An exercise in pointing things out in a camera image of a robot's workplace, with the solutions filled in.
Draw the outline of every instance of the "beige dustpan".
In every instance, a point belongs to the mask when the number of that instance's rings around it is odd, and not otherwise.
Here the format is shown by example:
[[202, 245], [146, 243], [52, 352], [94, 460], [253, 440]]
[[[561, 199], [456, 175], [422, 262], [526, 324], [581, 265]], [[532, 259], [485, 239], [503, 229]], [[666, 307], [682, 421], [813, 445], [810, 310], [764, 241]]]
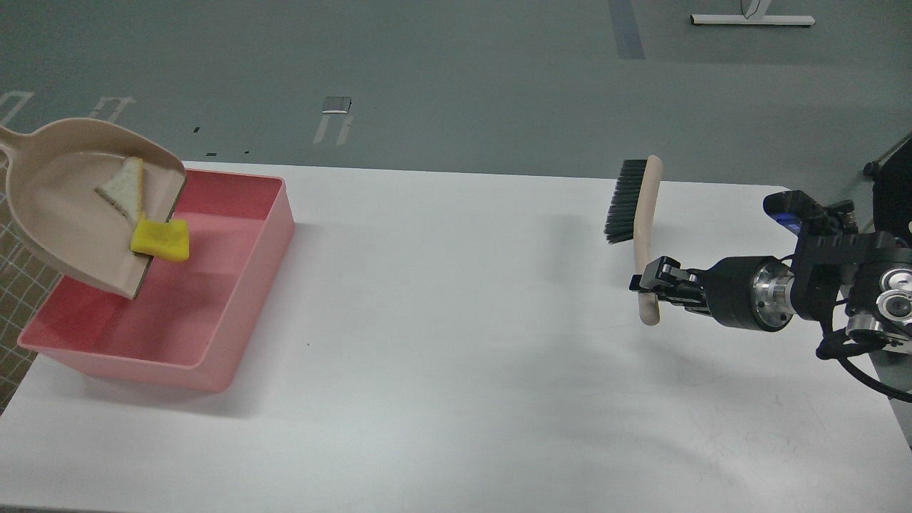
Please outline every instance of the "beige dustpan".
[[31, 134], [0, 127], [9, 159], [6, 201], [23, 245], [57, 271], [135, 298], [150, 256], [130, 251], [130, 222], [95, 192], [126, 157], [145, 161], [143, 209], [167, 221], [186, 172], [177, 157], [121, 127], [92, 119], [50, 123]]

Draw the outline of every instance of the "black bristles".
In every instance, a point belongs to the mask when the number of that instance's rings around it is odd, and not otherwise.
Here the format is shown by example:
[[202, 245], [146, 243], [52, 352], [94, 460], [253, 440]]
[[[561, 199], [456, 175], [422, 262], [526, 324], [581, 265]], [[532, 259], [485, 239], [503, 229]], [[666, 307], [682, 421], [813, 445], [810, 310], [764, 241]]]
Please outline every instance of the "black bristles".
[[605, 236], [609, 244], [633, 238], [633, 220], [637, 213], [639, 189], [643, 185], [645, 173], [645, 160], [624, 161], [624, 165], [621, 166], [615, 195], [611, 198], [608, 218], [605, 221]]

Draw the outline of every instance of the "yellow sponge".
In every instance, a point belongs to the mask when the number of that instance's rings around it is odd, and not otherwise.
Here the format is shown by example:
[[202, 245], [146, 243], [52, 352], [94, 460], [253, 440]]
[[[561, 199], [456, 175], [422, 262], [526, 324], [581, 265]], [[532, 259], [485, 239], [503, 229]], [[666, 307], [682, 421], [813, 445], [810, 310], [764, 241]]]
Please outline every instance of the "yellow sponge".
[[140, 221], [133, 230], [130, 250], [169, 262], [183, 262], [190, 258], [190, 230], [183, 219], [156, 223], [140, 214]]

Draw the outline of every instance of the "pink container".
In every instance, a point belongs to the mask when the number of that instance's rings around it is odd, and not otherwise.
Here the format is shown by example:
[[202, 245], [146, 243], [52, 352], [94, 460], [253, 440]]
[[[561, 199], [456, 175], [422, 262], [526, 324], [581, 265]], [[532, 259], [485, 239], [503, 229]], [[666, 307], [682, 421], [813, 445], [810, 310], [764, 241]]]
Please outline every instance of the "pink container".
[[85, 374], [227, 388], [295, 230], [285, 182], [187, 170], [173, 217], [189, 260], [154, 259], [133, 300], [63, 277], [19, 345]]

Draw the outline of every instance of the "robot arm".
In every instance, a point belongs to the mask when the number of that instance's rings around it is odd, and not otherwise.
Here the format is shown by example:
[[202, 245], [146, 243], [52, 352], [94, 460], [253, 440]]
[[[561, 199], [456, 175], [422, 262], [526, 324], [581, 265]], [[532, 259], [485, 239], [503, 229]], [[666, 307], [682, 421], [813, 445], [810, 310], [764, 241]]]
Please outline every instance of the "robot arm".
[[[798, 236], [793, 255], [729, 256], [706, 270], [682, 269], [662, 256], [633, 276], [630, 290], [653, 292], [733, 328], [778, 331], [795, 315], [816, 321], [823, 331], [819, 358], [836, 359], [868, 386], [912, 402], [912, 394], [887, 387], [847, 360], [877, 350], [912, 353], [907, 241], [884, 231], [859, 234], [850, 201], [824, 207], [788, 191], [767, 196], [763, 209]], [[842, 304], [849, 320], [834, 330], [833, 310]]]

